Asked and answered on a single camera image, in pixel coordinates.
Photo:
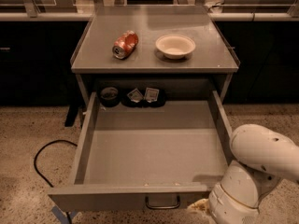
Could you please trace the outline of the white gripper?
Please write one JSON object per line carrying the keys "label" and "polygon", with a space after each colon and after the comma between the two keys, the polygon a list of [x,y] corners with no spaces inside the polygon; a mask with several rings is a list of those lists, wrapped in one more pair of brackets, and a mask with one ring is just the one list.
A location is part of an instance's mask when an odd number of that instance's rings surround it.
{"label": "white gripper", "polygon": [[187,207],[194,214],[211,216],[217,224],[254,224],[259,215],[256,208],[248,208],[230,197],[220,183],[209,193],[208,199],[200,199]]}

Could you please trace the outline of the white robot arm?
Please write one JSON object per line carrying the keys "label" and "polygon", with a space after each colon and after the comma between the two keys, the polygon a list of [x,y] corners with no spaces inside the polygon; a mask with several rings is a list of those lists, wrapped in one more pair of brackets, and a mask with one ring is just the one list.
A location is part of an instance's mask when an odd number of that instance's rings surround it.
{"label": "white robot arm", "polygon": [[236,128],[229,147],[235,158],[206,199],[188,206],[217,224],[254,224],[259,205],[281,180],[299,182],[299,146],[264,126]]}

